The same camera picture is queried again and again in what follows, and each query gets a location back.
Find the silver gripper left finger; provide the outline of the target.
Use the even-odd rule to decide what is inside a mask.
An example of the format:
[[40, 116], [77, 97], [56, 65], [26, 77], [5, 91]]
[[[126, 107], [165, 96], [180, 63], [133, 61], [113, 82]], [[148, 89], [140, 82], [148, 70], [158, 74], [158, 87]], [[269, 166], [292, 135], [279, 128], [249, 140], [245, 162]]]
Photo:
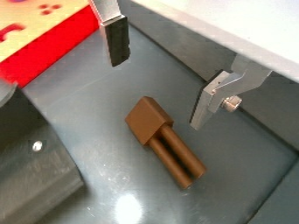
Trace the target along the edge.
[[88, 0], [106, 40], [109, 62], [113, 67], [129, 58], [126, 16], [121, 14], [117, 0]]

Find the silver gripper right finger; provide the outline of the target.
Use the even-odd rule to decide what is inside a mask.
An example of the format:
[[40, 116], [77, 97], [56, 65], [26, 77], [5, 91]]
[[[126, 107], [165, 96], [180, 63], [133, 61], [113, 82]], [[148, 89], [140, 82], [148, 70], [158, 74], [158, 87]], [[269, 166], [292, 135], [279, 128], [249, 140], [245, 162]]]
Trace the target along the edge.
[[269, 68], [237, 55], [231, 65], [231, 73], [221, 71], [200, 92], [190, 116], [190, 126], [197, 130], [219, 108], [233, 112], [241, 103], [239, 94], [257, 88], [271, 73]]

